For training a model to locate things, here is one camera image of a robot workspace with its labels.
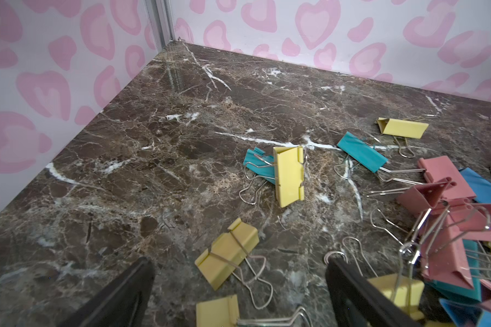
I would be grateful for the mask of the yellow binder clip far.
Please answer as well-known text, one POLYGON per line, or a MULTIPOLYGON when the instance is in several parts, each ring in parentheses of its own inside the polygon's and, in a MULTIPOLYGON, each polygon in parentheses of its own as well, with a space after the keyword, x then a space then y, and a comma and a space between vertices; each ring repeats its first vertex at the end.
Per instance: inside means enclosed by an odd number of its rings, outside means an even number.
POLYGON ((383 135, 393 137, 399 154, 408 159, 415 157, 409 146, 409 139, 421 139, 429 127, 427 123, 380 117, 376 120, 376 124, 383 135))

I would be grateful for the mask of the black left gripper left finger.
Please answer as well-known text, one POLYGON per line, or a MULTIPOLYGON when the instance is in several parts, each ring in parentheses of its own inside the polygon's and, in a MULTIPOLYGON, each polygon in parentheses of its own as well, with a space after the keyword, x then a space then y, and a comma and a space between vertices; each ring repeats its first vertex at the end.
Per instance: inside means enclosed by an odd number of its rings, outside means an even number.
POLYGON ((146 257, 136 260, 60 326, 141 326, 155 279, 146 257))

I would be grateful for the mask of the yellow binder clip upright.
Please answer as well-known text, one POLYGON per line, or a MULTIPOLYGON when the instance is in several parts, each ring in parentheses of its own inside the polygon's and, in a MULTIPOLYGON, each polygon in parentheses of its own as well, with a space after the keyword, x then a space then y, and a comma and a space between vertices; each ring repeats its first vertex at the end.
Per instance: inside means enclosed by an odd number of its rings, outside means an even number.
POLYGON ((306 153, 303 147, 274 147, 276 199, 285 208, 305 198, 306 153))

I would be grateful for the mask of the pink binder clip flat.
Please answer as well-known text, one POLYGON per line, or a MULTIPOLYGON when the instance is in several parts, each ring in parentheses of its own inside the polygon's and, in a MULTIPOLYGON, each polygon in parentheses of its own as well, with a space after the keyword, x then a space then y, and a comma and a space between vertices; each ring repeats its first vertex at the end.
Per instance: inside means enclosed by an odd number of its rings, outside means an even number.
POLYGON ((374 196, 387 196, 398 195, 405 192, 413 186, 426 186, 428 184, 442 183, 449 179, 450 185, 443 192, 442 198, 446 201, 468 199, 474 200, 477 195, 471 189, 470 185, 465 181, 460 171, 453 164, 448 156, 441 156, 437 158, 424 159, 420 158, 417 162, 417 168, 407 170, 389 170, 387 168, 380 168, 377 173, 377 177, 381 182, 399 182, 406 184, 406 187, 397 189, 387 189, 380 191, 369 191, 365 197, 374 196), (404 178, 392 177, 393 174, 409 174, 409 173, 422 173, 425 179, 425 183, 418 181, 407 180, 404 178))

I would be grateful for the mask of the pink binder clip pile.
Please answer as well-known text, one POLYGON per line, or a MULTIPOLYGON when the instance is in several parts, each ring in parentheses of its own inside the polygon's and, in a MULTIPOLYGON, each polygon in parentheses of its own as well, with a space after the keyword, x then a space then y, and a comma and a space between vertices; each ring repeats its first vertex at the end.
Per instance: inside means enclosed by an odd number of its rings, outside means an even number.
POLYGON ((477 273, 464 242, 491 241, 491 203, 475 198, 466 181, 449 177, 400 191, 397 202, 417 217, 410 241, 428 281, 474 289, 477 273))

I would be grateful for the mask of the blue binder clip right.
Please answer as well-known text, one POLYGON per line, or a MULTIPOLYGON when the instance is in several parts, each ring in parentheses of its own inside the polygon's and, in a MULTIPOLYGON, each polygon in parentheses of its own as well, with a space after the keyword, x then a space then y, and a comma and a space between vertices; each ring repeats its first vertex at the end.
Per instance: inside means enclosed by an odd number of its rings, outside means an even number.
POLYGON ((465 168, 460 173, 476 194, 475 201, 481 204, 491 204, 491 182, 470 168, 465 168))

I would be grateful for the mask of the teal binder clip middle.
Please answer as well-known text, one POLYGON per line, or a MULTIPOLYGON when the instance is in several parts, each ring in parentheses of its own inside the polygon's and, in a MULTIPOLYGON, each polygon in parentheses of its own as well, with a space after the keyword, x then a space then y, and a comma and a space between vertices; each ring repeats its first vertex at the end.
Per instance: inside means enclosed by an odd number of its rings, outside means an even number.
POLYGON ((369 171, 375 173, 379 180, 384 183, 398 181, 399 183, 418 185, 419 182, 410 181, 403 178, 387 178, 387 175, 426 172, 425 168, 414 168, 409 170, 387 169, 385 165, 388 162, 388 159, 350 132, 345 133, 337 146, 350 158, 353 158, 356 162, 367 168, 369 171))

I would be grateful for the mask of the yellow binder clip near finger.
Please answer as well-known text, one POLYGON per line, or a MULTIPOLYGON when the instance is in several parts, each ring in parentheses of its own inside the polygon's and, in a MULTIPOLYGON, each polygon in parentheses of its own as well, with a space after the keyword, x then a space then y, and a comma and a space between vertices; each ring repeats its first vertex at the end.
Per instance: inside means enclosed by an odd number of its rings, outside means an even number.
MULTIPOLYGON (((395 273, 381 277, 373 277, 368 279, 368 282, 378 289, 384 295, 384 297, 390 300, 395 291, 397 277, 398 275, 395 273)), ((424 319, 424 314, 419 309, 424 287, 424 282, 420 280, 410 280, 403 277, 400 280, 400 284, 396 290, 396 296, 393 301, 395 306, 400 308, 403 312, 409 314, 409 316, 415 321, 424 319)))

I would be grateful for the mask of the teal binder clip under yellow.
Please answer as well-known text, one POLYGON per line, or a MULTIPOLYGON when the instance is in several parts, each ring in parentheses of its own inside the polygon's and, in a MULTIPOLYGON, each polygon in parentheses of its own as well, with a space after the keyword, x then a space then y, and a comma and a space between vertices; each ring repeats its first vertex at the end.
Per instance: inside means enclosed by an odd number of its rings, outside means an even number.
POLYGON ((242 166, 245 170, 245 177, 248 180, 248 185, 241 189, 238 193, 240 200, 249 205, 256 205, 262 188, 270 183, 275 185, 275 163, 272 155, 267 155, 266 152, 259 148, 248 149, 245 154, 242 166), (262 180, 263 183, 256 189, 252 200, 246 200, 244 195, 251 189, 256 180, 262 180))

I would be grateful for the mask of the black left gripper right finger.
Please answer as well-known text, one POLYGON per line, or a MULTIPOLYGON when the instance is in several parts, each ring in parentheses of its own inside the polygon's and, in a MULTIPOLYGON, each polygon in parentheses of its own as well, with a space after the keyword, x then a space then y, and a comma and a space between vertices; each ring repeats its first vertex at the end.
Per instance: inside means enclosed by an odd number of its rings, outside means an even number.
POLYGON ((338 326, 419 326, 343 259, 332 258, 325 273, 338 326))

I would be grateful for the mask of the yellow binder clip bottom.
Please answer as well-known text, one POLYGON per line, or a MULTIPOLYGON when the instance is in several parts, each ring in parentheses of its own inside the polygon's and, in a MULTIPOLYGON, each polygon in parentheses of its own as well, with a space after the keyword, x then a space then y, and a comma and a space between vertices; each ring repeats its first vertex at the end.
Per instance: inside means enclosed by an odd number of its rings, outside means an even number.
POLYGON ((296 326, 298 320, 301 320, 304 326, 313 326, 308 312, 302 306, 298 307, 289 317, 240 318, 237 294, 196 304, 196 325, 198 327, 296 326))

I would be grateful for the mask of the yellow binder clip lower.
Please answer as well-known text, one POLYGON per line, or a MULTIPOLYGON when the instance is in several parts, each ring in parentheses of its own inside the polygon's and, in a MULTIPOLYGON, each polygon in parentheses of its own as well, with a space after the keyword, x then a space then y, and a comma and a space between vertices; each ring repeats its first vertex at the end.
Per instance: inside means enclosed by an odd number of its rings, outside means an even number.
POLYGON ((233 276, 248 290, 255 309, 262 310, 271 303, 274 286, 263 278, 267 258, 252 253, 259 242, 257 228, 238 218, 204 250, 194 264, 214 291, 233 276), (262 302, 259 302, 260 297, 253 290, 253 285, 259 283, 268 289, 262 302))

